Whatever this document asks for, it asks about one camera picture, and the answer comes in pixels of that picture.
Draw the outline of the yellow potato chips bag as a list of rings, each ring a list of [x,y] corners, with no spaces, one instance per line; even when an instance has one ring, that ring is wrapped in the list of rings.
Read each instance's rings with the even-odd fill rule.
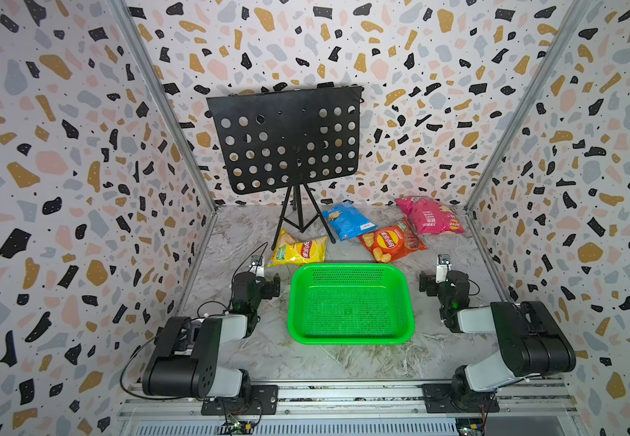
[[[326,236],[301,242],[281,228],[277,238],[277,247],[267,267],[323,263],[326,260],[327,242]]]

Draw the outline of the red potato chips bag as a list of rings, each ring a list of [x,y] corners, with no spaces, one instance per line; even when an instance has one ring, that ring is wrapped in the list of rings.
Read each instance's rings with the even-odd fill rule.
[[[391,263],[409,254],[426,251],[407,218],[394,225],[358,236],[377,263]]]

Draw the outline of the blue potato chips bag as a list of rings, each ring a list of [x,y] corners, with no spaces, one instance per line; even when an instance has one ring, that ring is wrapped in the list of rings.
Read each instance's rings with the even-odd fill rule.
[[[378,230],[378,227],[369,221],[350,201],[324,211],[323,216],[340,241],[346,241]]]

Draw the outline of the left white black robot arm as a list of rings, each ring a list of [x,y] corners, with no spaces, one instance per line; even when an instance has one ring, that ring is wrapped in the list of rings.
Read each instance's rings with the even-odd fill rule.
[[[260,321],[260,304],[279,296],[278,274],[270,281],[254,272],[239,272],[231,283],[231,301],[220,314],[171,317],[154,341],[142,374],[143,393],[247,401],[251,395],[249,373],[221,367],[220,347],[250,337]]]

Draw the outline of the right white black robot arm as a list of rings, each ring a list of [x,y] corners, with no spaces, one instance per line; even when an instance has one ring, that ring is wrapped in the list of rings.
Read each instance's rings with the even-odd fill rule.
[[[419,275],[419,290],[438,298],[440,319],[454,334],[492,334],[498,351],[479,363],[461,366],[451,381],[456,401],[478,397],[531,376],[572,372],[576,351],[540,301],[470,305],[470,280],[464,272],[438,265]]]

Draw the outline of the pink potato chips bag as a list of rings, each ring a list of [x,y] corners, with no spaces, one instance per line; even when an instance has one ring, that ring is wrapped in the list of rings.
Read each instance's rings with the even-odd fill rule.
[[[417,196],[398,198],[395,202],[417,235],[465,232],[456,214],[438,200]]]

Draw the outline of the green plastic basket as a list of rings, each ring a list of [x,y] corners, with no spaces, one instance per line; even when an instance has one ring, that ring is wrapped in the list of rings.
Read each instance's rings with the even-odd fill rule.
[[[407,277],[383,263],[300,267],[289,291],[288,330],[305,345],[399,345],[415,318]]]

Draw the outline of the right green circuit board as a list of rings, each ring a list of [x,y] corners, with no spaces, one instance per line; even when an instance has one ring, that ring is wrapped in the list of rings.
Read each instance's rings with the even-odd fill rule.
[[[485,425],[481,420],[457,418],[456,431],[459,436],[485,436]]]

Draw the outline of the green circuit board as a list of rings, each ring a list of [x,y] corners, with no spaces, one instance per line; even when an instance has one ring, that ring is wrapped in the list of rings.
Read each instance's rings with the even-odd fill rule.
[[[459,436],[485,436],[485,425],[481,420],[457,418],[456,431]]]
[[[258,424],[257,421],[241,421],[228,417],[220,427],[220,435],[251,435]]]

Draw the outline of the left green circuit board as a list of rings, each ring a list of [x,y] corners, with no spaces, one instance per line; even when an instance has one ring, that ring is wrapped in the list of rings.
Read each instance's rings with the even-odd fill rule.
[[[257,421],[241,421],[228,417],[220,427],[220,435],[251,435],[258,424]]]

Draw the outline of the black perforated music stand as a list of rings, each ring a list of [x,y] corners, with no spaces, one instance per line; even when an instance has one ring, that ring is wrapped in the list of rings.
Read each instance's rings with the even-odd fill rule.
[[[356,174],[360,149],[361,86],[319,87],[267,94],[210,97],[229,185],[235,194],[284,190],[278,225],[303,233],[324,223],[322,210],[303,216],[310,185]]]

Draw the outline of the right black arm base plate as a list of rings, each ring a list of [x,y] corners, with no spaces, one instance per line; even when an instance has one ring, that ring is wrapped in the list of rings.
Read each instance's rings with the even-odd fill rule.
[[[421,386],[427,413],[499,412],[493,392],[474,392],[452,383],[426,383]]]

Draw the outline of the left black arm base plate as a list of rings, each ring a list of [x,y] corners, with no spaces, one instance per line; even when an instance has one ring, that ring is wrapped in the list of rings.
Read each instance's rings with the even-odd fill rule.
[[[205,401],[202,416],[275,415],[278,407],[279,387],[276,384],[257,384],[242,387],[236,397],[215,397]]]

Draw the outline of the aluminium mounting rail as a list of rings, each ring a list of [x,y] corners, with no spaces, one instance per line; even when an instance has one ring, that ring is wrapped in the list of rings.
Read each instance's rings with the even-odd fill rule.
[[[456,419],[483,421],[485,435],[585,435],[565,384],[523,381],[496,392],[499,412],[427,413],[412,381],[255,381],[279,387],[275,415],[202,416],[204,401],[126,401],[119,435],[220,435],[228,417],[257,421],[251,435],[458,435]]]

